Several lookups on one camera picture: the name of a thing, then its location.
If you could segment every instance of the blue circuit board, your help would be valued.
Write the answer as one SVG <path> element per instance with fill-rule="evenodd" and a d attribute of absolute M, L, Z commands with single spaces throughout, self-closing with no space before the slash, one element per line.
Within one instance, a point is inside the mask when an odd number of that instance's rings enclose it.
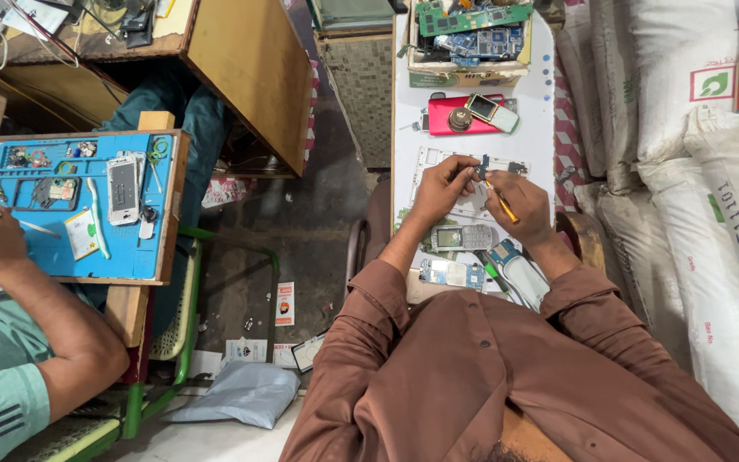
<path fill-rule="evenodd" d="M 449 50 L 450 58 L 515 59 L 523 49 L 523 28 L 499 27 L 437 36 L 435 45 Z"/>
<path fill-rule="evenodd" d="M 448 284 L 470 289 L 483 289 L 486 282 L 484 267 L 473 263 L 458 263 L 457 261 L 430 260 L 425 258 L 421 262 L 418 278 L 432 284 Z"/>

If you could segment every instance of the mosaic tile wall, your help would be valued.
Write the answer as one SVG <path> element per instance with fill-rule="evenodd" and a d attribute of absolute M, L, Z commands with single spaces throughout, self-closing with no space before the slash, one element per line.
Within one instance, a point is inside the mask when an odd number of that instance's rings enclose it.
<path fill-rule="evenodd" d="M 337 87 L 344 114 L 367 168 L 391 165 L 393 43 L 385 36 L 319 43 L 319 56 Z"/>

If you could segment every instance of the phone screen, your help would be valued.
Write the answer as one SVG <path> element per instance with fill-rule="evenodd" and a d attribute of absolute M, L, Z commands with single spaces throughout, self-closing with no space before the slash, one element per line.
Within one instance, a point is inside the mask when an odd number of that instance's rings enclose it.
<path fill-rule="evenodd" d="M 491 118 L 492 112 L 495 109 L 495 103 L 485 100 L 481 98 L 480 96 L 476 96 L 472 99 L 472 104 L 470 104 L 469 110 L 472 111 L 472 113 L 479 115 L 483 118 Z"/>
<path fill-rule="evenodd" d="M 438 247 L 460 247 L 461 229 L 439 229 L 437 231 Z"/>

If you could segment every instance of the concrete floor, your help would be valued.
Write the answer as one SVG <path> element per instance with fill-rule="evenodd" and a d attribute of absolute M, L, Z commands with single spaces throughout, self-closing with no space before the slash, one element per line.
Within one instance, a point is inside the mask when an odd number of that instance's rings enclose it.
<path fill-rule="evenodd" d="M 289 13 L 310 58 L 318 60 L 306 4 L 297 1 Z M 356 157 L 323 66 L 319 76 L 315 145 L 303 177 L 260 179 L 244 200 L 205 210 L 200 221 L 201 228 L 278 254 L 280 281 L 296 283 L 296 324 L 276 327 L 276 343 L 311 338 L 341 309 L 349 227 L 364 215 L 377 177 Z M 266 338 L 269 262 L 260 254 L 208 245 L 203 268 L 198 311 L 208 322 L 196 348 L 223 352 L 226 340 Z M 334 309 L 323 311 L 330 302 Z M 250 317 L 254 325 L 245 331 Z M 309 374 L 302 380 L 304 387 Z"/>

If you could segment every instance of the wooden table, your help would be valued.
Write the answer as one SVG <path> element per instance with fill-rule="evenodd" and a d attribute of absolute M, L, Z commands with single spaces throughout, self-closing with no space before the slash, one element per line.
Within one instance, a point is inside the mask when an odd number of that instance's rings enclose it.
<path fill-rule="evenodd" d="M 97 65 L 181 60 L 244 122 L 260 141 L 262 153 L 275 154 L 282 162 L 283 169 L 274 174 L 302 174 L 313 70 L 280 2 L 176 0 L 170 15 L 156 20 L 153 43 L 129 50 L 89 15 L 81 28 L 64 26 L 56 36 L 73 47 L 82 30 L 77 53 Z M 8 83 L 43 103 L 61 100 L 82 110 L 87 118 L 77 122 L 90 127 L 93 121 L 110 118 L 118 107 L 100 79 L 59 63 L 35 37 L 15 29 L 6 37 L 9 64 L 0 76 Z M 0 45 L 0 62 L 2 55 Z M 121 81 L 121 70 L 113 68 L 111 73 Z M 120 100 L 122 90 L 114 86 Z"/>
<path fill-rule="evenodd" d="M 5 111 L 6 100 L 0 96 L 0 125 Z M 144 133 L 167 134 L 174 137 L 173 166 L 168 188 L 166 205 L 161 214 L 163 220 L 163 237 L 159 247 L 159 258 L 156 261 L 156 276 L 150 279 L 115 279 L 115 278 L 57 278 L 60 282 L 79 282 L 90 284 L 110 284 L 105 308 L 105 320 L 121 338 L 128 348 L 138 347 L 145 332 L 145 315 L 148 307 L 149 288 L 151 285 L 165 285 L 170 282 L 173 254 L 178 235 L 180 200 L 184 191 L 187 155 L 190 147 L 190 136 L 184 131 L 173 130 L 175 117 L 166 112 L 141 113 L 139 131 Z M 120 134 L 138 134 L 131 132 L 86 133 L 85 136 L 111 136 Z M 58 138 L 58 135 L 39 136 L 0 136 L 0 143 L 17 140 L 35 140 L 37 138 Z"/>

